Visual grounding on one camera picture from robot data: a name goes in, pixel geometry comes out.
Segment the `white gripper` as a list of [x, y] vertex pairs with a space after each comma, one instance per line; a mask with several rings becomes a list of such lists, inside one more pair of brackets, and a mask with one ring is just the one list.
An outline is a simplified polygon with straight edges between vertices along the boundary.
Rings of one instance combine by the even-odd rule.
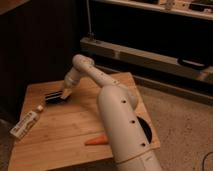
[[76, 86], [81, 78], [81, 74], [75, 68], [72, 68], [65, 76], [64, 85], [67, 88], [64, 88], [61, 94], [62, 99], [67, 99], [72, 93], [72, 87]]

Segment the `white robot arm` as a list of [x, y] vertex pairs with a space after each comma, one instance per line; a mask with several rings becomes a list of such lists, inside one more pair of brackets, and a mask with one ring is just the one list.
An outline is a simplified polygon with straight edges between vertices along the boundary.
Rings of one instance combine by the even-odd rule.
[[163, 171], [135, 114], [136, 95], [96, 68], [91, 58], [80, 54], [73, 57], [61, 98], [71, 95], [83, 75], [101, 88], [97, 105], [118, 171]]

